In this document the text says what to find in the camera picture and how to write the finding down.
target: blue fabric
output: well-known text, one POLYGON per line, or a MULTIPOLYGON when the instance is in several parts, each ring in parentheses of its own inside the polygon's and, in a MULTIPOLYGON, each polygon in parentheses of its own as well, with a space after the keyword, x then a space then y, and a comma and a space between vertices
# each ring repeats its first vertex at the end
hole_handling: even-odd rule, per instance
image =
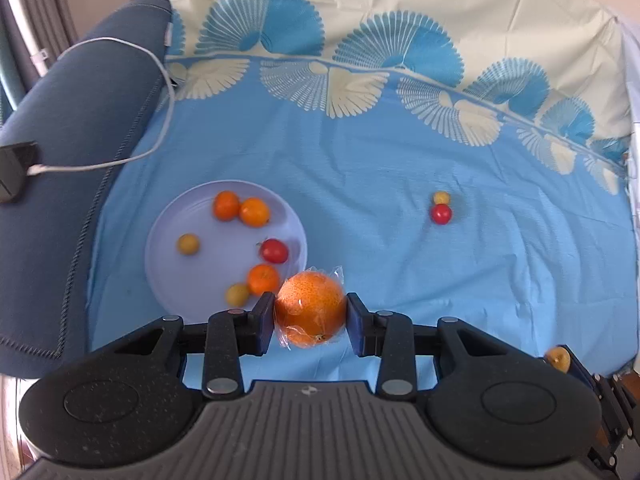
MULTIPOLYGON (((346 289, 370 310, 421 324, 457 316, 533 355, 566 343, 592 372, 611 372, 636 354, 630 207, 623 183, 613 194, 594 178, 589 164, 599 159, 578 153, 561 174, 545 165, 555 159, 540 148, 552 133, 395 72, 252 56, 170 68, 180 75, 181 100, 168 137, 159 152, 123 169, 100 216, 88 295, 93 348, 162 316, 143 258, 167 203, 203 182, 241 179, 291 204, 307 232, 309 266, 343 266, 346 289), (215 79, 220 72, 225 85, 215 79), (313 86, 308 100, 292 87, 326 83, 321 77, 329 86, 313 86), (332 118, 331 82, 348 77, 382 94, 363 113, 332 118), (412 113, 415 96, 434 96, 428 102, 439 122, 412 113), (455 137, 492 121, 501 124, 492 143, 455 137), (446 226, 428 218, 441 189, 452 194, 446 226)), ((164 108, 136 152, 153 144, 163 118, 164 108)), ((241 361, 247 383, 373 381, 378 367, 375 358, 356 358, 345 336, 309 350, 274 340, 264 357, 241 361)), ((187 384, 199 385, 200 366, 190 361, 187 384)), ((430 360, 418 359, 418 370, 420 385, 430 385, 430 360)))
MULTIPOLYGON (((164 54, 166 0, 135 0, 89 37, 116 36, 164 54)), ((113 42, 62 57, 0 132, 35 140, 44 164, 126 157, 151 117, 162 78, 145 54, 113 42)), ((86 282, 97 217, 117 169, 44 174, 0 206, 0 372, 37 378, 87 348, 86 282)))

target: tangerine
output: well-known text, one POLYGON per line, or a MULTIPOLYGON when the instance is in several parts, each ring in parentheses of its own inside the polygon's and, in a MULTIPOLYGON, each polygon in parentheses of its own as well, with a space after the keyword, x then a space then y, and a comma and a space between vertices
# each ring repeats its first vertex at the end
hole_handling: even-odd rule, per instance
POLYGON ((240 212, 240 199, 233 191, 221 191, 213 199, 212 211, 218 220, 229 222, 240 212))
POLYGON ((255 196, 247 198, 240 206, 240 219, 249 227, 263 227, 270 217, 269 206, 255 196))
POLYGON ((289 278, 276 297, 275 318, 287 339, 309 348, 327 341, 344 325, 347 302, 338 282, 316 270, 289 278))
POLYGON ((251 293, 256 296, 261 296, 265 292, 276 293, 280 286, 280 275, 274 267, 260 264, 249 271, 246 282, 251 293))

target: silver screw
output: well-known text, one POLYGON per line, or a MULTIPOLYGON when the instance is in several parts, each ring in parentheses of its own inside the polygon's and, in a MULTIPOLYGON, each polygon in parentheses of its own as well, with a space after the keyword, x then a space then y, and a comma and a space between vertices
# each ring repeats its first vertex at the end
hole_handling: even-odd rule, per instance
POLYGON ((382 383, 382 391, 387 395, 403 396, 410 394, 413 390, 412 384, 402 379, 389 379, 382 383))
POLYGON ((218 377, 207 383, 207 391, 214 395, 232 394, 238 389, 238 383, 228 377, 218 377))

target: red ball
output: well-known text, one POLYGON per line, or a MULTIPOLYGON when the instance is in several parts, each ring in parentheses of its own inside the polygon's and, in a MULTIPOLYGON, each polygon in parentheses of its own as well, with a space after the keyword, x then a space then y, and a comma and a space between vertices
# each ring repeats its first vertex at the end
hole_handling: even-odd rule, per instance
POLYGON ((431 208, 431 220, 438 225, 448 224, 452 215, 451 208, 447 204, 436 204, 431 208))

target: power adapter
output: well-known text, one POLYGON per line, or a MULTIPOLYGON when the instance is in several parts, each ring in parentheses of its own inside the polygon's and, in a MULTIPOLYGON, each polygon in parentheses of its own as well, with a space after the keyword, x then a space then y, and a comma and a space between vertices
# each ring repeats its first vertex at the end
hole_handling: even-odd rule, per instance
POLYGON ((26 187, 27 168, 38 162, 38 154, 35 142, 0 146, 0 203, 18 200, 26 187))

